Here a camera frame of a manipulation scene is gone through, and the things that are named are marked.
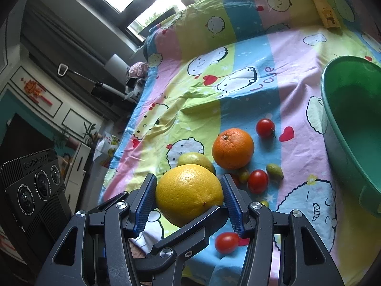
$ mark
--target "green tub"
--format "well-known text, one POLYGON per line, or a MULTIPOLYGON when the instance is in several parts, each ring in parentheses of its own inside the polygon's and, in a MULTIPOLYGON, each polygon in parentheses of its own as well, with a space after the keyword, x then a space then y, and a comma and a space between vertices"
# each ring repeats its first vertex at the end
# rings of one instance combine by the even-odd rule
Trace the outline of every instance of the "green tub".
POLYGON ((343 56, 321 77, 325 147, 343 188, 381 217, 381 68, 343 56))

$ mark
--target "colorful bed sheet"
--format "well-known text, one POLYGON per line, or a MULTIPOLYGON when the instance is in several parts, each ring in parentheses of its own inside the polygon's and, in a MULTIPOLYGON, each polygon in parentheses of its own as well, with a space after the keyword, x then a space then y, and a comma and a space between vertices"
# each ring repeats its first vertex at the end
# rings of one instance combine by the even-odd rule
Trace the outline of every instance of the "colorful bed sheet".
MULTIPOLYGON (((341 29, 322 26, 311 0, 200 0, 154 27, 147 39, 149 76, 105 179, 103 199, 139 188, 147 173, 158 179, 186 152, 205 154, 217 135, 237 127, 251 134, 254 158, 247 168, 280 164, 281 184, 269 183, 253 200, 270 209, 299 209, 308 217, 346 285, 365 274, 380 251, 381 221, 365 212, 329 168, 323 134, 320 79, 342 55, 376 64, 380 33, 359 0, 327 0, 341 29), (276 138, 260 140, 261 118, 276 124, 276 138)), ((217 175, 225 173, 216 164, 217 175)), ((176 231, 158 211, 135 240, 144 251, 176 231)), ((246 246, 230 255, 214 238, 187 261, 183 275, 205 285, 234 285, 246 246)), ((277 284, 279 240, 274 243, 270 285, 277 284)))

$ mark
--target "metal screw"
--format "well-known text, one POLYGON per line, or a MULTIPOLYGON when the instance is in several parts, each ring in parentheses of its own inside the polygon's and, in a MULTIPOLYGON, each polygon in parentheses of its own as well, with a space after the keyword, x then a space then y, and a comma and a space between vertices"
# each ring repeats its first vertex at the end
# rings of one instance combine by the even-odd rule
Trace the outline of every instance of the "metal screw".
POLYGON ((168 258, 170 255, 172 255, 172 250, 170 248, 166 247, 160 251, 161 258, 168 258))
POLYGON ((260 202, 256 202, 256 201, 252 202, 250 205, 253 209, 257 209, 257 210, 262 207, 262 204, 260 202))
POLYGON ((299 210, 294 210, 294 211, 292 211, 292 215, 299 218, 299 217, 303 216, 303 213, 299 210))
POLYGON ((124 201, 120 201, 120 202, 117 203, 117 209, 122 210, 122 209, 124 209, 126 206, 127 206, 127 203, 124 202, 124 201))
POLYGON ((86 215, 86 211, 80 210, 75 214, 78 218, 82 218, 83 216, 86 215))

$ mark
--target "bottle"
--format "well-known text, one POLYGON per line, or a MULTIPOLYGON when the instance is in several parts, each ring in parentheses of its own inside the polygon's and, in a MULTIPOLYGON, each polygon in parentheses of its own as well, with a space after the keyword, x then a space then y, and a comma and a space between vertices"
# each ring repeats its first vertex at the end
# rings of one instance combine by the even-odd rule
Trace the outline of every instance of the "bottle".
POLYGON ((336 13, 327 0, 312 0, 325 28, 340 28, 336 13))

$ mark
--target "teal wall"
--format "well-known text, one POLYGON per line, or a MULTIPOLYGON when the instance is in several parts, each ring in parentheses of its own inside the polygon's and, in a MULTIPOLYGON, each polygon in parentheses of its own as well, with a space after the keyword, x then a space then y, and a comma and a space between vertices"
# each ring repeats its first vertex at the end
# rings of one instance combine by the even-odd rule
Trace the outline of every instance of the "teal wall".
MULTIPOLYGON (((45 135, 49 139, 53 139, 54 129, 51 125, 33 113, 28 107, 26 107, 16 96, 9 90, 6 91, 2 99, 0 100, 0 143, 6 133, 6 122, 13 118, 14 114, 18 114, 28 124, 45 135)), ((68 147, 57 148, 55 147, 58 155, 62 156, 64 153, 68 153, 73 156, 74 150, 68 147)))

